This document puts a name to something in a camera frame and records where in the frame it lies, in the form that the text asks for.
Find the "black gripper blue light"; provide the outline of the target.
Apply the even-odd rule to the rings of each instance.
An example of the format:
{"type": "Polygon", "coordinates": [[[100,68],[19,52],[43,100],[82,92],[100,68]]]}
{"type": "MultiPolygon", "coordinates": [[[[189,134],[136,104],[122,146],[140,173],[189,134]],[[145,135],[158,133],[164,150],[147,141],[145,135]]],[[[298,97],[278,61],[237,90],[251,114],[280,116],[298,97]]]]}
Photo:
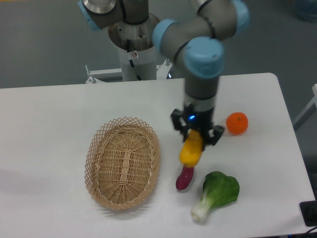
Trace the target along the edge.
{"type": "Polygon", "coordinates": [[[200,132],[203,151],[207,146],[215,146],[225,131],[223,126],[212,124],[213,108],[199,112],[193,104],[189,104],[184,105],[183,111],[174,109],[170,116],[174,129],[183,136],[183,142],[187,139],[190,129],[200,132]]]}

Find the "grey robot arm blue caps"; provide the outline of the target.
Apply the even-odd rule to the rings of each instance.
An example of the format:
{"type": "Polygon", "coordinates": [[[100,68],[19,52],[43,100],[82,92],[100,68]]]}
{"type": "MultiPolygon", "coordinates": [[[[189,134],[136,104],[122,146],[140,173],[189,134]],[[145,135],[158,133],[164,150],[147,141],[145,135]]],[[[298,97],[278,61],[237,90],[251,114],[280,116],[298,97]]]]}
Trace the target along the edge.
{"type": "Polygon", "coordinates": [[[196,0],[196,17],[180,23],[159,20],[146,0],[80,0],[78,6],[93,30],[107,29],[109,38],[122,53],[125,81],[157,77],[154,51],[158,51],[185,79],[183,110],[171,114],[174,128],[184,139],[195,130],[201,148],[215,145],[224,128],[212,116],[219,77],[224,69],[222,41],[244,31],[249,11],[241,0],[196,0]]]}

